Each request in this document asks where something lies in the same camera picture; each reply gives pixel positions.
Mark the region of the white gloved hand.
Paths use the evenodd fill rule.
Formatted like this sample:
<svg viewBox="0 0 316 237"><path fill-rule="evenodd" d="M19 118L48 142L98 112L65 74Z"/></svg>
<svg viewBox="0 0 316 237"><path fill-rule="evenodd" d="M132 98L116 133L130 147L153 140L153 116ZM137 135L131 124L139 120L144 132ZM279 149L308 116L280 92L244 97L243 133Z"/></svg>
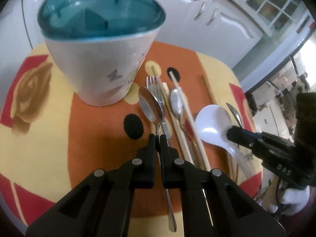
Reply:
<svg viewBox="0 0 316 237"><path fill-rule="evenodd" d="M276 185L271 185L263 199L262 207L269 213L276 213L278 205L276 203ZM310 190L307 186L304 190L287 188L279 192L279 202L286 207L283 214L293 216L304 209L309 200Z"/></svg>

